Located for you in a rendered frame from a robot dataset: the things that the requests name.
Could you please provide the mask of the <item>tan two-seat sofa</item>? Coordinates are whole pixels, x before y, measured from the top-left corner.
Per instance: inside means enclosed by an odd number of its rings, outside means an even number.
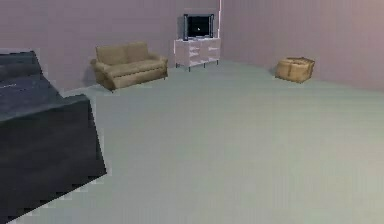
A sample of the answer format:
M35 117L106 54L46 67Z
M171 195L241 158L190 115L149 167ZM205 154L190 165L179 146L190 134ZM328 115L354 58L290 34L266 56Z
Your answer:
M146 42L97 46L90 61L96 82L113 91L168 76L168 59L148 50Z

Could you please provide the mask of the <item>dark grey sofa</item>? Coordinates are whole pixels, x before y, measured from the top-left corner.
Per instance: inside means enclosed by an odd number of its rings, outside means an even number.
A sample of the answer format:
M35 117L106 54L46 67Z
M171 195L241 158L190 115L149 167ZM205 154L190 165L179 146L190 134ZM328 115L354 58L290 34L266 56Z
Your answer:
M61 96L35 52L0 53L0 224L106 173L90 99Z

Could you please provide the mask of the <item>white television stand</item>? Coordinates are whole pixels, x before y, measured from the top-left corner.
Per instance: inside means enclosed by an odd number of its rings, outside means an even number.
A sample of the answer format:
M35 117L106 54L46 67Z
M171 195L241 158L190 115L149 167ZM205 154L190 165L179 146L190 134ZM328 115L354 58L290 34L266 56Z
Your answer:
M202 38L184 41L174 41L175 66L183 66L188 71L197 65L205 66L207 63L219 64L221 52L220 38Z

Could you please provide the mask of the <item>black television set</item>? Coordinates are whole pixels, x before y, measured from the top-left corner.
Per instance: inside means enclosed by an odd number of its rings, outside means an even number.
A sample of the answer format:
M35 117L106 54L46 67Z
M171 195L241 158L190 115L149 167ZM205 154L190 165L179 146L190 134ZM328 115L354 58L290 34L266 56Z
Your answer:
M184 14L183 40L213 37L213 14Z

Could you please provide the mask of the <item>brown cardboard box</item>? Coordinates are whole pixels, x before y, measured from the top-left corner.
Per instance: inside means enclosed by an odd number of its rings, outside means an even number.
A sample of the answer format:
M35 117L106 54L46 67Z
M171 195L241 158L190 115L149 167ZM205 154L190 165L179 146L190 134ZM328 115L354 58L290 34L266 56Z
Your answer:
M311 78L314 65L314 60L305 57L282 59L276 66L275 77L291 82L303 83Z

